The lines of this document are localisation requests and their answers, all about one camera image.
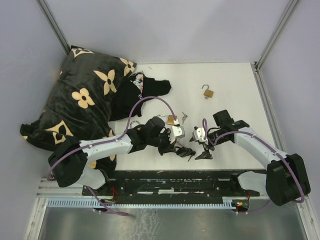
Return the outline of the black padlock with keys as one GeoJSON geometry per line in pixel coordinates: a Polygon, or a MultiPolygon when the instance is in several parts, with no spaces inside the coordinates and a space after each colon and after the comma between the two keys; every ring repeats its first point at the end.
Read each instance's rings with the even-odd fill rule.
{"type": "Polygon", "coordinates": [[[176,150],[176,155],[181,157],[181,158],[188,158],[188,162],[190,161],[190,159],[196,155],[196,152],[194,150],[192,150],[191,148],[188,148],[188,147],[180,147],[180,146],[177,146],[175,148],[176,150]]]}

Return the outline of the medium brass padlock long shackle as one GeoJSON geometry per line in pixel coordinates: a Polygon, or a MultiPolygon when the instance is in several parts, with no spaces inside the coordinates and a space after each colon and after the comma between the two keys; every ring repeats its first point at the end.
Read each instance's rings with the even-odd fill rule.
{"type": "Polygon", "coordinates": [[[168,125],[179,125],[178,117],[175,115],[158,114],[157,117],[163,119],[168,125]]]}

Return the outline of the large brass padlock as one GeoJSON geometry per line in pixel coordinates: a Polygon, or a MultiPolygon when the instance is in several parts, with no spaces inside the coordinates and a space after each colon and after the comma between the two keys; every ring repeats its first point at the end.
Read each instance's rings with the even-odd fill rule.
{"type": "Polygon", "coordinates": [[[130,128],[132,129],[132,128],[134,128],[134,127],[136,127],[136,126],[138,126],[138,125],[140,125],[141,123],[139,122],[139,121],[137,121],[137,120],[133,120],[131,123],[130,123],[130,128]]]}

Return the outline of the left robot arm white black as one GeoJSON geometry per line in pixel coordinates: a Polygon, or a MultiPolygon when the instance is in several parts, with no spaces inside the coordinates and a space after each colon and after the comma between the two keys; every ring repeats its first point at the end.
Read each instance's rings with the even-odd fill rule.
{"type": "Polygon", "coordinates": [[[103,169],[89,167],[90,163],[142,151],[147,146],[157,148],[160,155],[174,153],[177,140],[183,137],[185,131],[179,123],[166,127],[157,116],[108,138],[77,140],[71,137],[48,158],[50,174],[61,188],[80,184],[94,189],[99,195],[106,195],[111,189],[109,176],[103,169]]]}

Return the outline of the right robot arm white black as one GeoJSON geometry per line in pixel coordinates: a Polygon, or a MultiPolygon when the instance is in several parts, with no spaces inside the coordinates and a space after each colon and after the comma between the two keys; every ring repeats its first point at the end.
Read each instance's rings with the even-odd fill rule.
{"type": "Polygon", "coordinates": [[[303,203],[311,192],[303,158],[288,154],[261,138],[244,120],[235,121],[225,109],[213,115],[214,131],[208,128],[206,119],[202,127],[195,127],[191,142],[203,146],[197,159],[212,159],[216,146],[232,142],[253,156],[266,170],[265,173],[246,171],[229,183],[231,193],[242,195],[247,190],[267,195],[277,206],[289,202],[303,203]]]}

